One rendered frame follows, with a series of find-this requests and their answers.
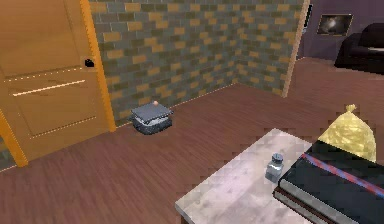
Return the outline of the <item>yellow dome-shaped lamp shade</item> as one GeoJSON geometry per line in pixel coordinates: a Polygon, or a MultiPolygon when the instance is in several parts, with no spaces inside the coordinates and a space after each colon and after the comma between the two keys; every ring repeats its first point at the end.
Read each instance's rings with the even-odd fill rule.
{"type": "Polygon", "coordinates": [[[353,113],[355,109],[355,104],[347,105],[346,112],[329,125],[319,140],[375,162],[376,140],[373,130],[353,113]]]}

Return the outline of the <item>black book with red stripe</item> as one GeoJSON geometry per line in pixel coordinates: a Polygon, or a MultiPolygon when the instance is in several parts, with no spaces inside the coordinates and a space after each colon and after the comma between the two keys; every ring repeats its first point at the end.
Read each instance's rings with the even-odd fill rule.
{"type": "Polygon", "coordinates": [[[384,224],[384,166],[318,140],[273,196],[313,224],[384,224]]]}

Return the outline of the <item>dark framed wall picture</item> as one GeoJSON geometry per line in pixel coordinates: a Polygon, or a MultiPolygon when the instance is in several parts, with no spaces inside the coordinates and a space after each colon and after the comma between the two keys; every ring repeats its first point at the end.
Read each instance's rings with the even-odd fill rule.
{"type": "Polygon", "coordinates": [[[319,35],[346,36],[352,20],[352,14],[323,14],[317,33],[319,35]]]}

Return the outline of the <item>small grey shaker bottle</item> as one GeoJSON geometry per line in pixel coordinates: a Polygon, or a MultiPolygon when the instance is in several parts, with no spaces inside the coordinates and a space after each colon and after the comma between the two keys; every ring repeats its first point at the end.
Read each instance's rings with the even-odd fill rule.
{"type": "Polygon", "coordinates": [[[283,155],[274,153],[267,165],[265,177],[271,182],[277,182],[282,174],[283,167],[283,155]]]}

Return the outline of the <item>orange wooden room door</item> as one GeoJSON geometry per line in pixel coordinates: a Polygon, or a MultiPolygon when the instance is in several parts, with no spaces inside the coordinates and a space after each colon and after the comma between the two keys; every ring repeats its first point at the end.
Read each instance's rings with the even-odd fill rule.
{"type": "Polygon", "coordinates": [[[0,0],[0,137],[16,165],[115,130],[89,0],[0,0]]]}

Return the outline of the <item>pale marble table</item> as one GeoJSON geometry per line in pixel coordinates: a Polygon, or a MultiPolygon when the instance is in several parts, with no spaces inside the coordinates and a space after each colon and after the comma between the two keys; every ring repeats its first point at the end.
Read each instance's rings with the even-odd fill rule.
{"type": "Polygon", "coordinates": [[[272,155],[288,170],[311,144],[273,129],[175,202],[188,224],[327,224],[287,200],[276,200],[276,184],[265,178],[272,155]]]}

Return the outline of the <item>grey lidded bin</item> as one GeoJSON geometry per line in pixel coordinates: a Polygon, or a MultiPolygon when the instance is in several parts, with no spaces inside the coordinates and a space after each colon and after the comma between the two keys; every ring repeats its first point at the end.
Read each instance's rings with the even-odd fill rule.
{"type": "Polygon", "coordinates": [[[161,132],[172,125],[172,110],[157,101],[144,104],[131,110],[133,127],[144,135],[161,132]]]}

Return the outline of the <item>black sofa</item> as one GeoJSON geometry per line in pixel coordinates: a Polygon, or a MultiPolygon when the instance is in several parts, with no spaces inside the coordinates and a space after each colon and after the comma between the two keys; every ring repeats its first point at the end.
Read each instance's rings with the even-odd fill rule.
{"type": "Polygon", "coordinates": [[[334,66],[384,75],[384,23],[372,23],[348,36],[334,66]]]}

